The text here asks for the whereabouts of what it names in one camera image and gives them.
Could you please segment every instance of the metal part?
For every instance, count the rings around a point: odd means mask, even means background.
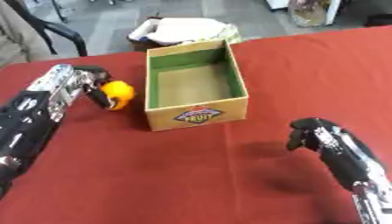
[[[291,137],[300,139],[291,139],[290,142],[296,147],[300,147],[296,143],[302,143],[302,146],[318,143],[316,150],[338,181],[352,184],[349,190],[353,193],[353,203],[362,223],[392,223],[392,185],[367,146],[327,120],[307,118],[294,123],[291,126],[297,134]]]
[[[55,122],[59,122],[66,113],[67,107],[83,91],[84,85],[96,88],[98,75],[83,70],[75,70],[68,64],[52,67],[44,76],[36,79],[28,88],[29,91],[49,91],[49,112]],[[20,104],[21,109],[28,109],[25,105],[32,105],[33,99],[26,99]]]
[[[100,94],[97,104],[112,105],[99,86],[109,78],[96,66],[60,64],[0,107],[0,198],[12,180],[27,171],[59,127],[67,108],[87,88]]]

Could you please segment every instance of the red tablecloth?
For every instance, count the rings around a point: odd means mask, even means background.
[[[59,62],[106,67],[139,95],[114,113],[80,98],[0,202],[0,223],[358,223],[318,155],[284,148],[288,124],[343,124],[391,168],[391,51],[390,27],[235,45],[248,119],[155,133],[143,112],[143,53],[8,66],[1,102]]]

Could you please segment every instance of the box label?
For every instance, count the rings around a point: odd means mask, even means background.
[[[197,123],[201,124],[210,119],[219,116],[222,111],[206,106],[194,106],[190,107],[186,112],[174,117],[174,120],[186,123]]]

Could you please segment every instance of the floor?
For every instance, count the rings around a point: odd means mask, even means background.
[[[59,22],[50,0],[25,1],[39,18]],[[340,13],[334,25],[298,28],[287,11],[270,11],[265,0],[135,0],[114,6],[104,0],[57,1],[69,19],[66,25],[86,40],[89,55],[131,51],[127,35],[147,17],[156,15],[215,18],[237,25],[244,39],[259,39],[362,27],[368,15],[392,12],[389,0],[357,0]],[[61,58],[77,56],[70,42],[56,35],[52,38]]]

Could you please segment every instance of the yellow ball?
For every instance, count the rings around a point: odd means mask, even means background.
[[[110,99],[115,99],[117,104],[110,110],[119,110],[125,107],[130,100],[135,97],[135,89],[121,80],[114,80],[106,83],[101,90]]]

